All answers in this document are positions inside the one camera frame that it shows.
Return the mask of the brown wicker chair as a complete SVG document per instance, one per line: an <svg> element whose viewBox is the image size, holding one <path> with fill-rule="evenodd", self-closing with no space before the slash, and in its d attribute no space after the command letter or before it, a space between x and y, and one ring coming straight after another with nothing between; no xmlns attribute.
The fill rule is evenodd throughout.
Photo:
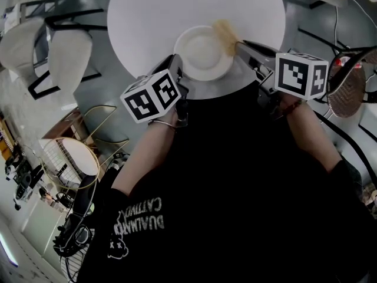
<svg viewBox="0 0 377 283"><path fill-rule="evenodd" d="M363 103L377 104L377 90L366 91L365 70L358 67L365 64L377 66L377 45L338 47L309 31L301 28L297 30L338 52L330 64L326 88L327 102L335 116L348 118L356 114Z"/></svg>

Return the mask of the person's right forearm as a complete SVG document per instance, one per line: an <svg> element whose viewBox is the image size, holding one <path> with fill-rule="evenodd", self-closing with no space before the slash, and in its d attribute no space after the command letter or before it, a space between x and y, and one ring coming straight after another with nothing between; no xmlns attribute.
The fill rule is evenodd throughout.
<svg viewBox="0 0 377 283"><path fill-rule="evenodd" d="M330 173L342 160L310 105L290 94L280 93L280 108L297 146L313 156Z"/></svg>

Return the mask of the wooden cabinet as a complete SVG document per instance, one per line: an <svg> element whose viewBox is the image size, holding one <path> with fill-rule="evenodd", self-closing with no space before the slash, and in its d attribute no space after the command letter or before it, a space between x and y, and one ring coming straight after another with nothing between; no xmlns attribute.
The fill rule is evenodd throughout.
<svg viewBox="0 0 377 283"><path fill-rule="evenodd" d="M83 142L89 147L93 147L94 141L89 134L90 132L85 125L84 118L79 108L76 107L50 128L41 139L50 140L60 137L68 137Z"/></svg>

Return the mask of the white desk black frame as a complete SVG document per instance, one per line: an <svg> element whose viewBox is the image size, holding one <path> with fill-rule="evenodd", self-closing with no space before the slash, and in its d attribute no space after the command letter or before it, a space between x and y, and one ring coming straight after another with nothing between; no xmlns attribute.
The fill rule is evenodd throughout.
<svg viewBox="0 0 377 283"><path fill-rule="evenodd" d="M36 15L49 12L64 0L36 0L7 6L8 0L0 0L0 35Z"/></svg>

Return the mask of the person's black printed shirt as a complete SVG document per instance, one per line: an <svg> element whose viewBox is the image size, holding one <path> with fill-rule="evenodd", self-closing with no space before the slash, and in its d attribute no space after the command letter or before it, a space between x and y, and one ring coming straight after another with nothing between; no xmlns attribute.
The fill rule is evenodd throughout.
<svg viewBox="0 0 377 283"><path fill-rule="evenodd" d="M77 283L377 283L377 220L346 160L328 173L256 94L190 101L129 195L123 167L103 177Z"/></svg>

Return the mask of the round white table gold legs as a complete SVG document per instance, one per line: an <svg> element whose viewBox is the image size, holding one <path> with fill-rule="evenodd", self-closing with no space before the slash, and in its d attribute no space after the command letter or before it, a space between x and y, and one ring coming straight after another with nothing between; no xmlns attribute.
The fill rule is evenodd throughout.
<svg viewBox="0 0 377 283"><path fill-rule="evenodd" d="M110 0L107 27L116 56L133 76L172 54L187 29L230 22L236 34L279 49L286 28L283 0Z"/></svg>

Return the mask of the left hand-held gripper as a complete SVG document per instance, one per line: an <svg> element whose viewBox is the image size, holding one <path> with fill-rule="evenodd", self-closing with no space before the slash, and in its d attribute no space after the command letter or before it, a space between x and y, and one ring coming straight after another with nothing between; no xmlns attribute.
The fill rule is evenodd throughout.
<svg viewBox="0 0 377 283"><path fill-rule="evenodd" d="M172 62L172 73L168 70ZM136 123L154 121L171 109L178 115L178 127L188 125L189 90L181 85L183 61L179 54L171 54L160 61L152 75L142 77L120 95L120 100Z"/></svg>

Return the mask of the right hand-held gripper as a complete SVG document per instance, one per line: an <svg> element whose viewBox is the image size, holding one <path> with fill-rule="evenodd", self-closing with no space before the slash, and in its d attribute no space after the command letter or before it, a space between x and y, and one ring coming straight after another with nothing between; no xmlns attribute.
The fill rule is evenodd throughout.
<svg viewBox="0 0 377 283"><path fill-rule="evenodd" d="M252 41L236 44L236 55L259 73L259 104L279 116L279 95L290 94L308 101L326 93L329 62L304 53L278 53Z"/></svg>

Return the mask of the person's left forearm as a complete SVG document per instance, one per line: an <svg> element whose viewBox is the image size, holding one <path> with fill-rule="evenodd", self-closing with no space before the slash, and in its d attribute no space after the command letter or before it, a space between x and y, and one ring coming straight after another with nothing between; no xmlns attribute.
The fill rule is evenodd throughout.
<svg viewBox="0 0 377 283"><path fill-rule="evenodd" d="M172 108L166 115L156 120L168 122L176 127L178 115ZM175 133L176 130L162 124L148 125L115 178L112 188L129 195L140 179L163 163L173 144Z"/></svg>

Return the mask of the white plate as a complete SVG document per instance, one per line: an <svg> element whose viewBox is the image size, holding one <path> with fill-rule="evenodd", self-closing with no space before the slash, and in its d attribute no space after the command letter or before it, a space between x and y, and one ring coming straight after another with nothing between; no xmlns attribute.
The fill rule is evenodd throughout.
<svg viewBox="0 0 377 283"><path fill-rule="evenodd" d="M214 81L222 78L232 67L228 56L210 26L196 26L185 30L174 45L174 53L183 62L183 73L194 81Z"/></svg>

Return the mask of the yellow sponge cloth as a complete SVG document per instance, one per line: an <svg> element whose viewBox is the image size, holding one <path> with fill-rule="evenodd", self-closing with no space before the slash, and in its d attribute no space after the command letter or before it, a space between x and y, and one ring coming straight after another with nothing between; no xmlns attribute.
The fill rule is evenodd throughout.
<svg viewBox="0 0 377 283"><path fill-rule="evenodd" d="M234 32L231 24L226 19L220 19L212 25L214 33L220 41L224 52L234 57L236 55L236 45L240 41L239 37Z"/></svg>

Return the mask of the silver bangle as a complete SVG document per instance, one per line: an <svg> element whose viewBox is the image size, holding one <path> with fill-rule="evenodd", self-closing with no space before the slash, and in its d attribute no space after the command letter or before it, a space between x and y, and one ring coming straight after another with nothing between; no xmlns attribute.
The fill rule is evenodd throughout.
<svg viewBox="0 0 377 283"><path fill-rule="evenodd" d="M162 121L162 120L156 120L156 119L154 119L154 120L150 120L150 121L148 122L148 125L150 126L150 125L155 124L155 123L165 125L165 126L171 128L171 129L173 129L173 130L176 129L176 127L175 127L174 125L172 125L172 124L170 124L170 123L168 123L168 122L165 122L165 121Z"/></svg>

